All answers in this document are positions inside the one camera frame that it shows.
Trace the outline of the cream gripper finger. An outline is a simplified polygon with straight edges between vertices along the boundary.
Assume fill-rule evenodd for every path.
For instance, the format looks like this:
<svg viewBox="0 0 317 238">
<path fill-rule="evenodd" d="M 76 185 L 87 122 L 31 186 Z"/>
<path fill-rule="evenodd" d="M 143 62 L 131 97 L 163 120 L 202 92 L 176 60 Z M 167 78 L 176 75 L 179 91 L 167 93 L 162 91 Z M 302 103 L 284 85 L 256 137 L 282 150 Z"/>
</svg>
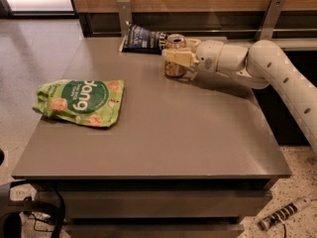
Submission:
<svg viewBox="0 0 317 238">
<path fill-rule="evenodd" d="M 189 49 L 164 49 L 161 55 L 166 61 L 175 62 L 185 67 L 195 66 L 199 63 L 196 54 Z"/>
<path fill-rule="evenodd" d="M 197 47 L 201 44 L 201 40 L 199 39 L 186 39 L 186 46 L 190 48 L 192 51 L 195 51 Z"/>
</svg>

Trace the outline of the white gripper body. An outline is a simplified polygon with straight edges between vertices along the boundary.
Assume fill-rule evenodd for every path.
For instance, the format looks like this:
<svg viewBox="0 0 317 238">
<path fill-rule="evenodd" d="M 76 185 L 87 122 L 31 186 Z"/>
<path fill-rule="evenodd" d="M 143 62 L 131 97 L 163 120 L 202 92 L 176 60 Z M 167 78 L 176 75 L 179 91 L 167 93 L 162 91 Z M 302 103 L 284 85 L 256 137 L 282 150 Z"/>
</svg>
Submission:
<svg viewBox="0 0 317 238">
<path fill-rule="evenodd" d="M 204 41 L 196 49 L 196 58 L 198 60 L 197 68 L 216 72 L 220 54 L 224 48 L 224 43 L 220 41 Z"/>
</svg>

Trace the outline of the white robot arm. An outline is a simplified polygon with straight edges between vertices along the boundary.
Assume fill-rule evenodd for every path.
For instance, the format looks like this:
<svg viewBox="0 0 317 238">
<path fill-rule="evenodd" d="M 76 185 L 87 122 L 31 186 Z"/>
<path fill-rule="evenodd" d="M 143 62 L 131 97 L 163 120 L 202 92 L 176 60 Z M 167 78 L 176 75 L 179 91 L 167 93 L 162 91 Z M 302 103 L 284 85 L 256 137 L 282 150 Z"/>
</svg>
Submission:
<svg viewBox="0 0 317 238">
<path fill-rule="evenodd" d="M 191 39 L 186 48 L 167 48 L 165 60 L 193 71 L 224 74 L 253 89 L 272 86 L 317 153 L 317 88 L 275 43 L 260 40 L 248 48 Z"/>
</svg>

